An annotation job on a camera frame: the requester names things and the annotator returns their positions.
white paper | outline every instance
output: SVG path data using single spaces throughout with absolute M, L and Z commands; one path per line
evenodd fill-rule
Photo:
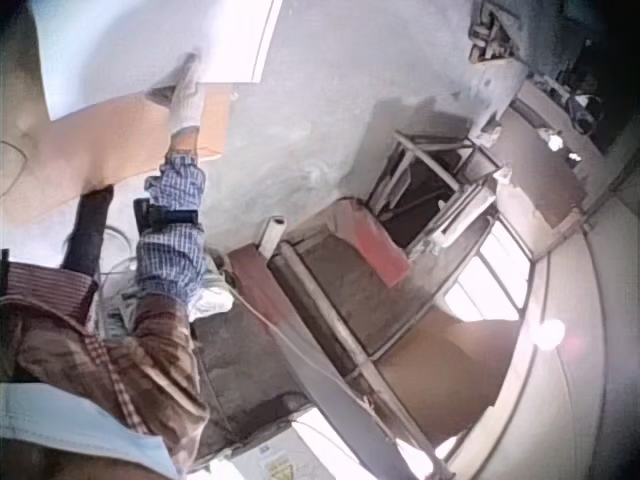
M 31 0 L 52 120 L 172 85 L 189 52 L 200 81 L 259 82 L 282 0 Z

blue plaid sleeve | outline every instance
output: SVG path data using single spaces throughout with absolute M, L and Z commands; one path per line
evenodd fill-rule
M 148 177 L 151 203 L 170 210 L 197 210 L 205 174 L 194 155 L 169 152 L 159 176 Z M 198 225 L 168 225 L 144 232 L 137 248 L 136 283 L 141 296 L 159 294 L 189 305 L 206 271 L 204 231 Z

window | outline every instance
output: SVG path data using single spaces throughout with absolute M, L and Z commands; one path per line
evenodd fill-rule
M 444 300 L 463 322 L 519 320 L 530 268 L 527 256 L 498 221 Z

person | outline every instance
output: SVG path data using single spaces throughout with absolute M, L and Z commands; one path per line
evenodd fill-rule
M 145 182 L 151 203 L 171 210 L 197 210 L 205 186 L 198 63 L 191 55 L 184 66 L 165 161 Z M 3 480 L 183 478 L 196 455 L 208 409 L 187 310 L 206 270 L 204 232 L 180 223 L 141 233 L 131 335 L 98 338 L 88 317 L 112 198 L 112 186 L 81 196 L 59 269 L 3 257 Z

white glove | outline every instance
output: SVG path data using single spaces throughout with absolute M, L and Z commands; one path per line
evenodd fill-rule
M 204 110 L 205 92 L 198 83 L 200 57 L 189 54 L 182 67 L 182 77 L 175 89 L 151 90 L 147 98 L 169 108 L 169 133 L 173 135 L 183 128 L 200 127 Z

